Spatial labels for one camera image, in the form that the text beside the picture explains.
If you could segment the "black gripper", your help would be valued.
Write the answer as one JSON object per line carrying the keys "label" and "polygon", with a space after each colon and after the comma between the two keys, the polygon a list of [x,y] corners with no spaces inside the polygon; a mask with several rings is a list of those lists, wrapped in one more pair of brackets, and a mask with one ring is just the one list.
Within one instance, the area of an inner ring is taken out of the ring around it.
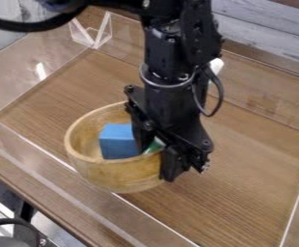
{"label": "black gripper", "polygon": [[197,69],[162,77],[145,64],[138,76],[142,86],[125,87],[132,135],[138,152],[154,138],[164,142],[160,179],[173,182],[190,168],[201,173],[209,162],[213,144],[201,124],[201,115],[210,116],[204,109],[209,78]]}

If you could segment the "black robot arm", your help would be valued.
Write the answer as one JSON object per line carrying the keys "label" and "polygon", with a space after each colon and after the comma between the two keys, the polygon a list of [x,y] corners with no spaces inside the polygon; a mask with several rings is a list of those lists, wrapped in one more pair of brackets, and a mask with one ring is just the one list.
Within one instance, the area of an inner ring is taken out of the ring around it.
{"label": "black robot arm", "polygon": [[212,0],[38,0],[47,10],[73,14],[89,6],[122,10],[138,16],[144,34],[140,87],[125,87],[125,110],[132,133],[144,150],[161,139],[158,178],[174,180],[189,169],[204,171],[213,150],[201,117],[209,85],[224,95],[209,63],[220,58],[222,37],[212,14]]}

